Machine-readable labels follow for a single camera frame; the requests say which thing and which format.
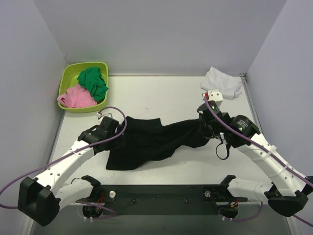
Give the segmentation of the black t-shirt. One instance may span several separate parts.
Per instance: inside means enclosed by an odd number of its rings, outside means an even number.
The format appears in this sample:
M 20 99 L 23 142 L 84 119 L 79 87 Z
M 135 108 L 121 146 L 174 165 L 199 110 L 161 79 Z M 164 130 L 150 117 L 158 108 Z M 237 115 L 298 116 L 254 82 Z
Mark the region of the black t-shirt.
M 126 120 L 125 146 L 110 151 L 107 170 L 134 170 L 147 162 L 170 158 L 181 146 L 198 148 L 209 142 L 200 134 L 197 119 L 165 126 L 160 118 Z

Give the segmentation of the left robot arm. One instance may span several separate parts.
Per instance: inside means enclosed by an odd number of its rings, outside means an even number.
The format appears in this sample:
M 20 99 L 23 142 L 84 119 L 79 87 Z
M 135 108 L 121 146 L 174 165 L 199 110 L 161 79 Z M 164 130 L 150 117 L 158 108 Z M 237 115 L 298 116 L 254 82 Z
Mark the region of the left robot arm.
M 84 198 L 96 201 L 101 183 L 93 177 L 83 176 L 67 186 L 64 183 L 96 154 L 123 146 L 126 126 L 104 116 L 99 125 L 83 131 L 65 155 L 34 178 L 25 177 L 21 181 L 18 210 L 44 227 L 64 207 Z

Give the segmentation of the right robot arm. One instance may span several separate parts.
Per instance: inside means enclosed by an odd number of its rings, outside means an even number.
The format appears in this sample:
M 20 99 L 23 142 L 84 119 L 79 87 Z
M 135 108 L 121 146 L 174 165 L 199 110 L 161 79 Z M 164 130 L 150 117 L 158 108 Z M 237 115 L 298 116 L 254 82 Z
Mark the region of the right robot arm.
M 226 178 L 226 190 L 232 197 L 257 200 L 278 214 L 290 217 L 303 210 L 313 191 L 313 179 L 295 170 L 268 143 L 259 128 L 246 116 L 230 117 L 222 113 L 215 101 L 202 104 L 199 114 L 200 133 L 218 139 L 226 149 L 235 148 L 252 160 L 271 180 L 270 183 Z

